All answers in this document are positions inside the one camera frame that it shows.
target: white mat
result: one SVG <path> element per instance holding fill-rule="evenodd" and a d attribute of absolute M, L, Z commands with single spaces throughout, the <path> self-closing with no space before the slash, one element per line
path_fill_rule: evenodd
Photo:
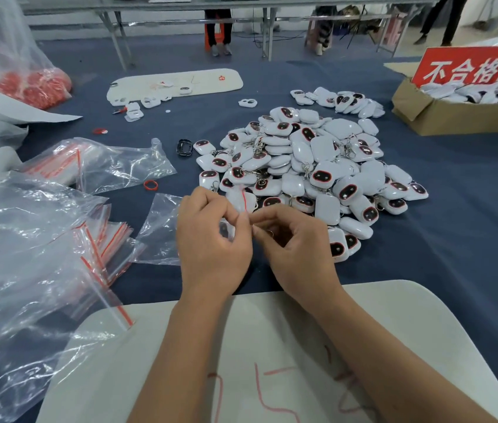
<path fill-rule="evenodd" d="M 344 288 L 397 338 L 498 419 L 496 377 L 436 296 L 406 280 Z M 93 362 L 68 376 L 55 377 L 37 422 L 125 423 L 174 304 L 127 305 L 136 320 L 134 327 L 107 343 Z M 109 323 L 111 319 L 104 316 L 105 311 L 91 315 L 79 331 Z M 285 293 L 235 296 L 221 330 L 221 344 L 216 346 L 210 369 L 217 376 L 208 378 L 208 410 L 203 421 L 375 421 L 368 408 L 370 400 L 353 377 L 345 374 L 346 366 L 331 342 Z"/>
<path fill-rule="evenodd" d="M 161 82 L 172 83 L 173 86 L 165 87 L 160 84 Z M 192 92 L 188 95 L 181 95 L 180 88 L 185 86 L 191 87 Z M 129 101 L 140 101 L 150 96 L 177 98 L 179 96 L 229 92 L 242 87 L 243 80 L 237 71 L 220 68 L 216 70 L 134 75 L 120 78 L 110 84 L 106 98 L 113 106 L 122 106 Z"/>

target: hand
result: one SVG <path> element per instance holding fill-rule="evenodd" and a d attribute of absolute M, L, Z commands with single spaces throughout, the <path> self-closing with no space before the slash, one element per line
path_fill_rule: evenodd
<path fill-rule="evenodd" d="M 306 311 L 316 313 L 343 290 L 323 221 L 281 204 L 259 209 L 250 220 L 278 283 Z"/>
<path fill-rule="evenodd" d="M 220 234 L 221 218 L 235 226 L 233 242 Z M 243 280 L 253 256 L 249 217 L 225 197 L 197 187 L 178 208 L 177 248 L 181 298 L 225 301 Z"/>

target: pants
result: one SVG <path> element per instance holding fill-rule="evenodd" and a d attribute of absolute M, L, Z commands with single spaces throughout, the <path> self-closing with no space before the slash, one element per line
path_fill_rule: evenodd
<path fill-rule="evenodd" d="M 218 10 L 205 10 L 206 19 L 230 19 L 231 10 L 230 9 L 218 9 Z M 206 33 L 208 34 L 208 42 L 210 46 L 216 44 L 216 36 L 214 34 L 215 23 L 206 24 Z M 224 44 L 231 43 L 231 28 L 233 28 L 232 23 L 224 24 Z"/>
<path fill-rule="evenodd" d="M 429 31 L 433 24 L 435 23 L 439 12 L 443 9 L 443 6 L 447 0 L 440 0 L 427 15 L 427 19 L 423 23 L 421 30 L 422 34 L 429 34 Z M 449 22 L 447 22 L 447 28 L 445 28 L 445 34 L 443 35 L 443 43 L 450 43 L 453 40 L 455 31 L 457 31 L 457 26 L 459 24 L 459 19 L 461 18 L 462 9 L 466 0 L 453 0 L 453 5 L 451 7 L 451 15 L 449 16 Z"/>
<path fill-rule="evenodd" d="M 337 14 L 336 6 L 319 6 L 316 8 L 317 16 L 335 16 Z M 322 46 L 329 46 L 329 39 L 333 31 L 333 21 L 317 21 L 318 26 L 318 43 Z"/>

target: cardboard box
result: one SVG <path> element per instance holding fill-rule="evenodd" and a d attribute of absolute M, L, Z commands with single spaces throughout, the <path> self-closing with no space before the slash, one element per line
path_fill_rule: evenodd
<path fill-rule="evenodd" d="M 498 104 L 464 104 L 433 99 L 410 81 L 417 63 L 385 66 L 406 75 L 392 97 L 392 112 L 419 135 L 498 132 Z"/>

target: blue tablecloth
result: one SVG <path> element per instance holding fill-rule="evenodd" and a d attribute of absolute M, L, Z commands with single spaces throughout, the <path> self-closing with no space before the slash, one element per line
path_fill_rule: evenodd
<path fill-rule="evenodd" d="M 424 185 L 430 198 L 412 202 L 401 216 L 382 214 L 372 239 L 349 261 L 337 265 L 342 284 L 408 279 L 435 293 L 460 320 L 498 377 L 498 134 L 418 136 L 391 113 L 391 97 L 401 75 L 380 61 L 340 63 L 255 63 L 237 68 L 243 88 L 229 93 L 175 98 L 144 110 L 145 117 L 128 123 L 112 115 L 106 100 L 108 85 L 122 77 L 115 71 L 77 87 L 73 99 L 57 112 L 81 114 L 83 119 L 62 125 L 37 125 L 20 148 L 26 160 L 61 139 L 86 137 L 107 145 L 149 147 L 158 137 L 177 175 L 162 178 L 159 190 L 182 196 L 198 184 L 195 156 L 179 158 L 176 143 L 209 139 L 218 145 L 226 132 L 245 127 L 275 106 L 295 106 L 289 91 L 330 90 L 362 92 L 382 103 L 386 115 L 375 120 L 385 161 L 408 171 Z M 137 70 L 149 74 L 154 70 Z M 255 98 L 254 109 L 237 101 Z M 333 110 L 312 107 L 324 116 Z M 348 117 L 357 120 L 356 116 Z M 94 128 L 108 129 L 93 135 Z M 113 220 L 127 221 L 137 233 L 147 216 L 153 192 L 142 186 L 106 193 Z M 255 257 L 239 293 L 277 291 L 262 252 Z M 133 264 L 113 286 L 124 304 L 176 300 L 180 296 L 180 268 Z M 20 421 L 35 420 L 39 406 Z"/>

